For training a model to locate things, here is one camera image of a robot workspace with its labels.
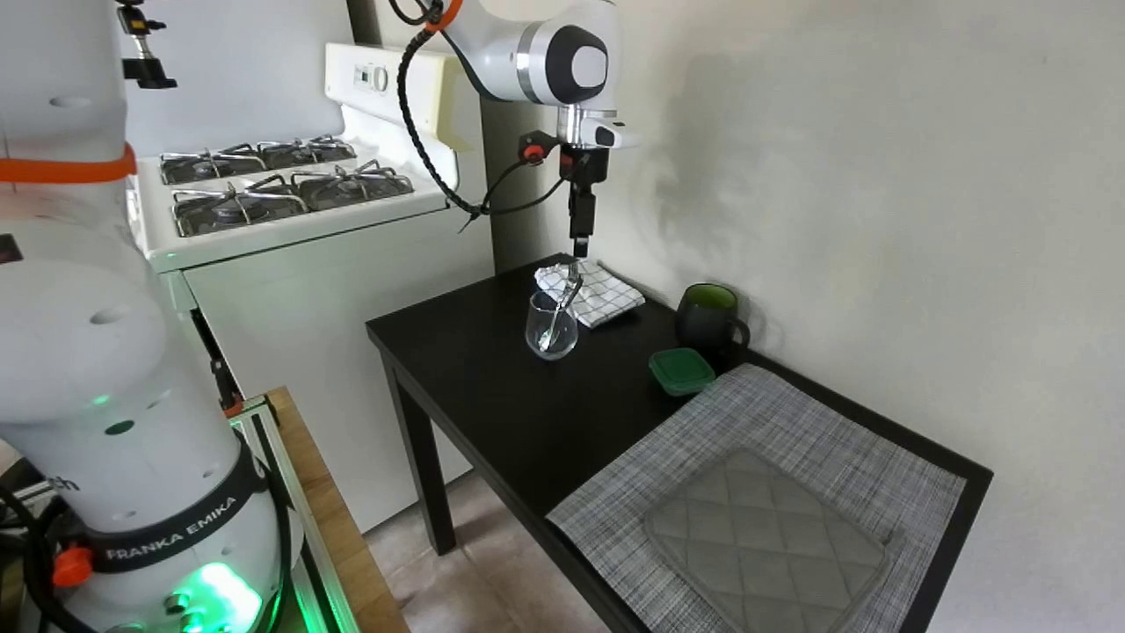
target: gray placemat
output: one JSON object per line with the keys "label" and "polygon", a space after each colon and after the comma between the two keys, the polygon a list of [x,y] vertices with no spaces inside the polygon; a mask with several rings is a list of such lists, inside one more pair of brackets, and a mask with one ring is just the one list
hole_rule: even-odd
{"label": "gray placemat", "polygon": [[737,633],[837,633],[886,574],[874,536],[749,448],[701,469],[640,524]]}
{"label": "gray placemat", "polygon": [[832,501],[848,520],[888,542],[886,577],[848,619],[848,631],[899,631],[960,504],[964,477],[848,422],[755,365],[723,373],[660,429],[565,495],[550,520],[652,631],[727,631],[646,542],[640,516],[730,448],[751,448],[800,484]]}

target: clear glass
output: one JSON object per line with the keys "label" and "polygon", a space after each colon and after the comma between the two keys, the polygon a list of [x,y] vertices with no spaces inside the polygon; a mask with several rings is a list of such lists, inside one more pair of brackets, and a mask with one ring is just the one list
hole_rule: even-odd
{"label": "clear glass", "polygon": [[577,347],[577,319],[546,291],[532,291],[524,342],[532,355],[559,361]]}

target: table leg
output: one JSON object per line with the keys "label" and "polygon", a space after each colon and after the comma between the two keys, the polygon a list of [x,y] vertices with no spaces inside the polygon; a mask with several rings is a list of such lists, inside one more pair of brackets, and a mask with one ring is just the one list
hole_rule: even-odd
{"label": "table leg", "polygon": [[432,422],[420,408],[420,401],[394,379],[389,370],[386,370],[386,384],[389,384],[401,441],[408,443],[408,459],[420,489],[420,508],[425,512],[428,545],[432,551],[443,554],[458,545],[458,536],[454,536],[451,501],[446,501],[443,464],[432,443]]}

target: floor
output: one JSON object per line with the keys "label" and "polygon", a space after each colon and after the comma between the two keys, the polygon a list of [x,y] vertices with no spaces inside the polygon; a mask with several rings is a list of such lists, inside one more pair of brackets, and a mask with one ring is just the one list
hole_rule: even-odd
{"label": "floor", "polygon": [[451,511],[461,545],[446,554],[428,550],[420,511],[367,538],[413,633],[605,633],[483,477],[458,477]]}

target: green light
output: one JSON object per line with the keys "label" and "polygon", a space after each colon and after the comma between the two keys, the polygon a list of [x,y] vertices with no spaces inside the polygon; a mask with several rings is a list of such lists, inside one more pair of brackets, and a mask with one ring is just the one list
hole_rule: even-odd
{"label": "green light", "polygon": [[190,574],[177,599],[185,607],[184,633],[247,633],[261,613],[261,593],[226,564]]}

